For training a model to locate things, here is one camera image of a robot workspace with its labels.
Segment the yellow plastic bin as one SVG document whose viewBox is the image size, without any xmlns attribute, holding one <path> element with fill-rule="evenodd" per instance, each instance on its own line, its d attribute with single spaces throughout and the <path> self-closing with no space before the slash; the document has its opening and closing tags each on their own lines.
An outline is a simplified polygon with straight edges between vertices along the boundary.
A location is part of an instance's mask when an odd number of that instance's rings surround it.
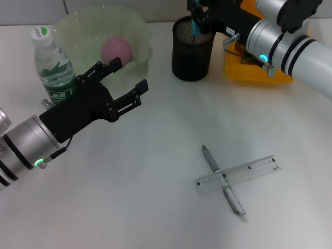
<svg viewBox="0 0 332 249">
<path fill-rule="evenodd" d="M 248 86 L 275 87 L 293 82 L 286 62 L 295 47 L 308 38 L 308 19 L 295 33 L 283 33 L 277 25 L 279 10 L 286 0 L 242 0 L 240 7 L 260 17 L 247 40 L 226 45 L 225 75 Z M 256 58 L 256 64 L 241 64 L 242 56 Z"/>
</svg>

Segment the clear green-label water bottle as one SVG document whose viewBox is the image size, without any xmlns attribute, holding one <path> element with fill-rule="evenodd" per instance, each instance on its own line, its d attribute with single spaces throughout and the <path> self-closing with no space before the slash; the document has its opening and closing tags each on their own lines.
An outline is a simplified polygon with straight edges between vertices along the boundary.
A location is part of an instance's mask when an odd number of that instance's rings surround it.
<svg viewBox="0 0 332 249">
<path fill-rule="evenodd" d="M 37 74 L 52 103 L 58 104 L 75 92 L 75 73 L 71 61 L 54 41 L 51 30 L 37 26 L 30 32 L 35 47 L 34 61 Z"/>
</svg>

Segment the pink peach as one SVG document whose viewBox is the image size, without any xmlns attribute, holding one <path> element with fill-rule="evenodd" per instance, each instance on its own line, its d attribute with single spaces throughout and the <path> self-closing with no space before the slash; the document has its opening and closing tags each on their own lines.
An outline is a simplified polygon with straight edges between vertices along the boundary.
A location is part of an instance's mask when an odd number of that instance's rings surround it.
<svg viewBox="0 0 332 249">
<path fill-rule="evenodd" d="M 108 38 L 101 46 L 101 59 L 104 63 L 109 63 L 116 57 L 121 59 L 123 66 L 132 60 L 130 43 L 119 36 Z"/>
</svg>

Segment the grey clear pen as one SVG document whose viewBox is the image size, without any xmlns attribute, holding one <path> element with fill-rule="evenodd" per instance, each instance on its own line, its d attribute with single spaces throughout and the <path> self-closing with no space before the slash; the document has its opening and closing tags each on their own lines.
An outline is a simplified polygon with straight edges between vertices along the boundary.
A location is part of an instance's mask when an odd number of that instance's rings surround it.
<svg viewBox="0 0 332 249">
<path fill-rule="evenodd" d="M 226 182 L 225 178 L 222 176 L 220 172 L 220 167 L 218 166 L 217 162 L 213 158 L 212 154 L 208 150 L 208 148 L 205 145 L 202 145 L 202 152 L 207 160 L 211 170 L 213 171 L 216 179 L 218 180 L 219 184 L 221 185 L 221 189 L 224 193 L 224 196 L 226 197 L 232 211 L 240 218 L 242 222 L 247 222 L 246 219 L 246 211 L 244 210 L 242 204 L 238 200 L 238 198 L 235 196 L 232 188 L 230 185 Z"/>
</svg>

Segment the translucent green fruit plate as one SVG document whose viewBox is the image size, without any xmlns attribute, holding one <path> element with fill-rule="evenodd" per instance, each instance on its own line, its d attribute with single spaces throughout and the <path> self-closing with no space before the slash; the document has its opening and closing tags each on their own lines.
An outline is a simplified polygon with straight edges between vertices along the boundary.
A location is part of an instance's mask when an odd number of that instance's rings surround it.
<svg viewBox="0 0 332 249">
<path fill-rule="evenodd" d="M 132 47 L 130 63 L 102 80 L 107 88 L 126 84 L 147 71 L 153 32 L 134 10 L 121 5 L 91 5 L 62 18 L 54 27 L 54 40 L 67 53 L 77 75 L 101 60 L 101 46 L 119 36 Z"/>
</svg>

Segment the black mesh pen holder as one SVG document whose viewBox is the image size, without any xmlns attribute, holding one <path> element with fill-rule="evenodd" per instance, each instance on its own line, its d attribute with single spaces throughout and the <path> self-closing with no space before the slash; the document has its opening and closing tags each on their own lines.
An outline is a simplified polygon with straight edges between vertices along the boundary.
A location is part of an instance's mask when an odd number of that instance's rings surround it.
<svg viewBox="0 0 332 249">
<path fill-rule="evenodd" d="M 215 34 L 193 35 L 191 16 L 178 19 L 172 28 L 172 72 L 180 80 L 198 81 L 209 71 Z"/>
</svg>

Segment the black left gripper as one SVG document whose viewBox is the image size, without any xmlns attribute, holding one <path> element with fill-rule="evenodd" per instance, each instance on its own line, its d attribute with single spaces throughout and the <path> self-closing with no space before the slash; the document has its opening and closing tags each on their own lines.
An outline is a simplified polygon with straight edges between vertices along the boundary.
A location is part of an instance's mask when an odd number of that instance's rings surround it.
<svg viewBox="0 0 332 249">
<path fill-rule="evenodd" d="M 149 90 L 146 79 L 117 99 L 101 83 L 101 80 L 121 68 L 119 57 L 108 64 L 98 61 L 76 77 L 76 91 L 73 95 L 39 116 L 57 142 L 64 143 L 96 120 L 114 122 L 142 104 L 141 95 Z"/>
</svg>

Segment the transparent plastic ruler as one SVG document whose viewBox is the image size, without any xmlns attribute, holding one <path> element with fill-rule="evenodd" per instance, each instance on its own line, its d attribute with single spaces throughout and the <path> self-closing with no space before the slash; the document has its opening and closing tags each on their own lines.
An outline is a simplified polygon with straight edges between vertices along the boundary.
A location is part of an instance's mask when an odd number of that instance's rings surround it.
<svg viewBox="0 0 332 249">
<path fill-rule="evenodd" d="M 218 170 L 210 175 L 197 178 L 194 184 L 198 193 L 204 195 L 220 190 L 222 184 L 232 186 L 281 169 L 281 164 L 274 155 L 271 155 L 233 168 Z"/>
</svg>

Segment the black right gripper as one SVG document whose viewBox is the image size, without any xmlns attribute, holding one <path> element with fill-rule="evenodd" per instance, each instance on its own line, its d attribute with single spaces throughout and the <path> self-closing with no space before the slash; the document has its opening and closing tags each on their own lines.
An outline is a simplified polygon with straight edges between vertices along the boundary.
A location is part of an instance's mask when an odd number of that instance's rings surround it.
<svg viewBox="0 0 332 249">
<path fill-rule="evenodd" d="M 219 32 L 229 35 L 226 28 L 230 28 L 241 36 L 248 36 L 261 18 L 243 10 L 241 3 L 242 0 L 211 0 L 208 5 L 208 0 L 187 0 L 187 10 L 193 12 L 195 9 L 208 7 L 199 16 L 201 34 Z"/>
</svg>

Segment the blue scissors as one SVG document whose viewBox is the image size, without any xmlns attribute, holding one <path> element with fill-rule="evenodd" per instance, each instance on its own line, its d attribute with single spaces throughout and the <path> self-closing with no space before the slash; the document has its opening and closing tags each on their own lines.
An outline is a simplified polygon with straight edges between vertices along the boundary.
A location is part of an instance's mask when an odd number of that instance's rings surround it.
<svg viewBox="0 0 332 249">
<path fill-rule="evenodd" d="M 199 5 L 200 4 L 200 0 L 193 0 L 195 4 Z M 191 24 L 192 24 L 192 32 L 193 32 L 193 36 L 197 37 L 200 35 L 200 29 L 198 27 L 198 25 L 195 23 L 194 19 L 191 19 Z"/>
</svg>

